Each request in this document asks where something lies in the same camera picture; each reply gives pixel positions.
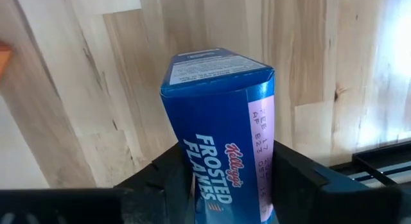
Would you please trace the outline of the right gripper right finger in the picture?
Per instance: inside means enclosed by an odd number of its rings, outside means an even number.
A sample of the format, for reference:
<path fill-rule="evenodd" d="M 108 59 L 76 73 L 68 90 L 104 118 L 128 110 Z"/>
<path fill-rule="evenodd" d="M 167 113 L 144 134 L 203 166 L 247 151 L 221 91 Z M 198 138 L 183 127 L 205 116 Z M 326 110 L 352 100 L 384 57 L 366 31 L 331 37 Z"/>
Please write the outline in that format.
<path fill-rule="evenodd" d="M 368 187 L 280 142 L 272 201 L 279 224 L 411 224 L 411 185 Z"/>

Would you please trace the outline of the orange Mini Wheats cereal box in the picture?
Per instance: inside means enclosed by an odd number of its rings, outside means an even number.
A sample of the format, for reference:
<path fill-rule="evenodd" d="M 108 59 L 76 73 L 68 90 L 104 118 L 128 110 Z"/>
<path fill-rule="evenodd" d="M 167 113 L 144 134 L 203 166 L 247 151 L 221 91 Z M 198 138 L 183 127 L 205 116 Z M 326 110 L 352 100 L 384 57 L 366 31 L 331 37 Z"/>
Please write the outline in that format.
<path fill-rule="evenodd" d="M 9 65 L 10 59 L 12 58 L 12 55 L 12 47 L 3 41 L 0 41 L 0 81 L 4 76 L 4 73 Z"/>

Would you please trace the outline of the blue Frosted Flakes cereal box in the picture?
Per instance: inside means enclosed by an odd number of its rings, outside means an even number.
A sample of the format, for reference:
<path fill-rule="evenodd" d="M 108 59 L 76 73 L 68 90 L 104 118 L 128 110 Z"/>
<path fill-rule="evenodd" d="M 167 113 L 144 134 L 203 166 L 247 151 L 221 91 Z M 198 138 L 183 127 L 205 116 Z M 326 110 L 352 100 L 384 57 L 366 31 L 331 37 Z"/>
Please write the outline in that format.
<path fill-rule="evenodd" d="M 160 95 L 195 178 L 195 224 L 270 224 L 275 71 L 224 48 L 175 55 Z"/>

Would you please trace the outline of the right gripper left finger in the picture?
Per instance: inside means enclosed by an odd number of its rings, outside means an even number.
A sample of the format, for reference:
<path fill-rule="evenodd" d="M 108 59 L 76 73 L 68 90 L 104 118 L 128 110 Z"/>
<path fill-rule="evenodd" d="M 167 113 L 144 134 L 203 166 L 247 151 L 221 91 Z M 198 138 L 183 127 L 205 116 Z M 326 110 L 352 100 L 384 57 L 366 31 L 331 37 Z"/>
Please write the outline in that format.
<path fill-rule="evenodd" d="M 112 188 L 0 190 L 0 224 L 195 224 L 191 185 L 174 145 Z"/>

